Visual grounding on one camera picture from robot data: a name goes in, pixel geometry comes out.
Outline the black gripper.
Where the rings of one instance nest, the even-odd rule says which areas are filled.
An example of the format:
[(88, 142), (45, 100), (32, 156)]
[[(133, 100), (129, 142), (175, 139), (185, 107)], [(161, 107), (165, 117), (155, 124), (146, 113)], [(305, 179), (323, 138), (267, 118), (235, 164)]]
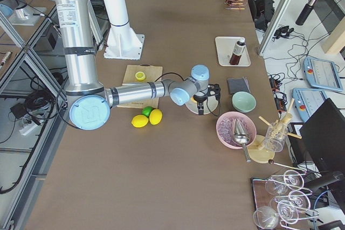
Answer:
[(204, 115), (204, 101), (206, 101), (206, 95), (205, 94), (195, 94), (193, 96), (194, 100), (197, 103), (198, 108), (198, 115)]

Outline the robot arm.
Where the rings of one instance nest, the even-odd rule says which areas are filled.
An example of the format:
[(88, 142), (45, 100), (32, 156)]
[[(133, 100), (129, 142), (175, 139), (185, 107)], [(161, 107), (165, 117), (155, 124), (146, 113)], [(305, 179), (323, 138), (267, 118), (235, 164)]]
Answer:
[[(90, 0), (54, 0), (56, 3), (69, 84), (66, 96), (72, 123), (82, 130), (103, 126), (114, 106), (133, 101), (169, 96), (177, 105), (186, 104), (194, 95), (205, 93), (209, 70), (196, 65), (183, 81), (157, 82), (105, 88), (98, 80), (93, 43)], [(125, 0), (103, 0), (111, 24), (105, 57), (138, 60), (144, 35), (130, 27)]]

